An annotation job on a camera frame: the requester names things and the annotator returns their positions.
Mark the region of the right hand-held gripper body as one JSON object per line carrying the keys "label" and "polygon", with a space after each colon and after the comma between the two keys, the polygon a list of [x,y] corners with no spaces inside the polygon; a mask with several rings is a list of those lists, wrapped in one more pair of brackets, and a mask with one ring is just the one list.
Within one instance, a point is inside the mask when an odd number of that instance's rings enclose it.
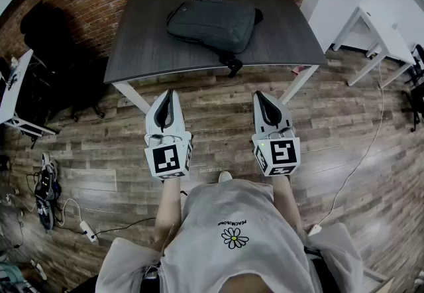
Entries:
{"label": "right hand-held gripper body", "polygon": [[252,136],[254,155],[265,176],[292,174],[300,165],[300,140],[294,127]]}

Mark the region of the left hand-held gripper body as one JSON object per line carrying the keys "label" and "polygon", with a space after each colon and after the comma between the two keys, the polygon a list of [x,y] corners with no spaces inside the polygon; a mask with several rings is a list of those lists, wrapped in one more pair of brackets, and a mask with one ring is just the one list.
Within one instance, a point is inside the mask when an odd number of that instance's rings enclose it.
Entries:
{"label": "left hand-held gripper body", "polygon": [[151,175],[159,180],[189,178],[193,146],[191,133],[177,135],[146,135],[144,150]]}

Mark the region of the dark grey backpack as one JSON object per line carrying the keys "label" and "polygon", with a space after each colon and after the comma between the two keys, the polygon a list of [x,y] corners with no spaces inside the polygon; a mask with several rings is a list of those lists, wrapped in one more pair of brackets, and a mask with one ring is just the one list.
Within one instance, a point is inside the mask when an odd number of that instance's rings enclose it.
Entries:
{"label": "dark grey backpack", "polygon": [[183,42],[202,46],[219,57],[236,76],[243,63],[236,58],[243,52],[254,27],[264,19],[260,9],[246,3],[223,0],[184,1],[166,19],[167,33]]}

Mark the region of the person's right forearm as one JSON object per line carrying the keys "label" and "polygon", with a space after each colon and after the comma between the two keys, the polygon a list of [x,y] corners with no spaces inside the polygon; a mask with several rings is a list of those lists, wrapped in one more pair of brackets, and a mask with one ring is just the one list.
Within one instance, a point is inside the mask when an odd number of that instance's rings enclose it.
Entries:
{"label": "person's right forearm", "polygon": [[272,178],[274,194],[274,206],[282,217],[296,231],[298,235],[305,235],[299,208],[296,204],[292,187],[287,176],[275,176]]}

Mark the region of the person's left forearm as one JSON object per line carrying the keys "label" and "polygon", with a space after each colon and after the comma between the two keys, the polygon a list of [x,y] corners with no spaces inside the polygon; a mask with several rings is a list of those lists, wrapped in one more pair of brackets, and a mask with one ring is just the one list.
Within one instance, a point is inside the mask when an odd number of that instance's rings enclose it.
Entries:
{"label": "person's left forearm", "polygon": [[180,178],[164,181],[153,233],[153,248],[161,253],[174,239],[182,223],[180,192]]}

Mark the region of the dark wooden table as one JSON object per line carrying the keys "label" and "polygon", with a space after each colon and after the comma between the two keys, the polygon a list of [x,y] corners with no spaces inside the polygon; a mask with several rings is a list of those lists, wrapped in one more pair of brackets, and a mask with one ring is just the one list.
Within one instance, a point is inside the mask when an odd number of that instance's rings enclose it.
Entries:
{"label": "dark wooden table", "polygon": [[[133,80],[221,68],[216,54],[166,32],[166,17],[185,0],[127,0],[110,52],[104,82],[113,84],[146,113],[150,106],[130,85]],[[229,0],[248,3],[264,15],[246,50],[244,66],[305,66],[280,97],[287,103],[327,59],[294,0]]]}

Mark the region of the white power strip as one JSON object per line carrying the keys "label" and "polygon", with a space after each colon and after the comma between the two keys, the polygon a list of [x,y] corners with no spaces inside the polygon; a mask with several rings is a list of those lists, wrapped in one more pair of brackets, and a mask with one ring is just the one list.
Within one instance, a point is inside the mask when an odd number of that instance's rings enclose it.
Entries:
{"label": "white power strip", "polygon": [[81,221],[79,226],[81,227],[83,234],[93,243],[97,240],[97,235],[93,232],[91,227],[86,221]]}

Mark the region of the person's white flower shirt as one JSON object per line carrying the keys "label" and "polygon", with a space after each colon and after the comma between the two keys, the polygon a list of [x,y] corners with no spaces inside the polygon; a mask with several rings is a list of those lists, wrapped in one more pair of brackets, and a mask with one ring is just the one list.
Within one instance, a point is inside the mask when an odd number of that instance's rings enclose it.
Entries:
{"label": "person's white flower shirt", "polygon": [[232,179],[194,187],[163,252],[116,238],[95,293],[323,293],[312,256],[320,250],[331,293],[359,293],[364,266],[341,224],[298,235],[274,206],[272,184]]}

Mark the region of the black worn pack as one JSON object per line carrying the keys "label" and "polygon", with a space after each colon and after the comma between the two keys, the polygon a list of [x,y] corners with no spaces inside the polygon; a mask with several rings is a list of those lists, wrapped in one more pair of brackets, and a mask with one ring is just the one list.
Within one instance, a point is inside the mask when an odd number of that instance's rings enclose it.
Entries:
{"label": "black worn pack", "polygon": [[313,257],[312,263],[317,272],[323,293],[331,293],[331,290],[334,288],[334,278],[320,250],[304,246],[304,252]]}

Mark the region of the black office chair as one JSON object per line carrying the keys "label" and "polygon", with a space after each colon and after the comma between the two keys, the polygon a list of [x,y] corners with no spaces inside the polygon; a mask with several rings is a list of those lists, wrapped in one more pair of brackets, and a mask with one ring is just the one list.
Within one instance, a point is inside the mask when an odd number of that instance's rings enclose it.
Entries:
{"label": "black office chair", "polygon": [[41,78],[48,85],[49,114],[71,108],[71,118],[91,108],[100,119],[105,117],[98,106],[107,85],[103,78],[107,58],[92,58],[78,46],[59,7],[39,1],[21,20],[25,44],[33,50],[47,69]]}

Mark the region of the white empty desk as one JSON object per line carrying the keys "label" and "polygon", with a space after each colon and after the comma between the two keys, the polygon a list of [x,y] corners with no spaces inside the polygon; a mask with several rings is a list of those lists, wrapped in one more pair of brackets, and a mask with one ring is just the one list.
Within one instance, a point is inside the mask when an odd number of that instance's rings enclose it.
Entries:
{"label": "white empty desk", "polygon": [[351,77],[347,81],[347,84],[348,86],[353,86],[386,57],[391,57],[403,62],[404,65],[398,71],[392,73],[388,79],[379,83],[379,88],[383,89],[401,76],[409,67],[414,65],[415,60],[398,30],[394,29],[387,22],[384,22],[375,12],[372,12],[364,5],[360,5],[354,10],[338,37],[336,37],[333,44],[334,51],[337,51],[344,44],[348,34],[351,32],[358,19],[362,19],[365,22],[374,38],[373,44],[368,49],[366,56],[370,57],[377,47],[380,47],[381,51],[375,58],[370,60],[365,67]]}

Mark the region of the small black wheeled chair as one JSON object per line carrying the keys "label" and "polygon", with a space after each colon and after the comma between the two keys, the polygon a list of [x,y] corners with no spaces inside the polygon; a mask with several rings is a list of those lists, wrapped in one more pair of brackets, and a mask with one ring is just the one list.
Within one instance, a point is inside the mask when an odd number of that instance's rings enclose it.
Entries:
{"label": "small black wheeled chair", "polygon": [[402,113],[413,113],[413,127],[410,131],[415,132],[417,125],[424,123],[424,48],[416,44],[413,49],[415,64],[408,69],[410,79],[406,83],[412,82],[410,91],[401,91],[406,96],[409,108],[402,108]]}

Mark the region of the white desk with clutter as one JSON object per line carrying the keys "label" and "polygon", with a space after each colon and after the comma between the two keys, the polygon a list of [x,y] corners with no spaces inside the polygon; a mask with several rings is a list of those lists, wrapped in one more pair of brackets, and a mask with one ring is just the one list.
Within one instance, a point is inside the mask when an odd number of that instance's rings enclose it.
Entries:
{"label": "white desk with clutter", "polygon": [[26,121],[16,113],[17,101],[32,57],[35,58],[32,49],[25,52],[17,60],[16,66],[11,70],[9,79],[5,82],[6,87],[0,104],[0,124],[28,133],[32,137],[43,137],[45,134],[57,135],[58,132]]}

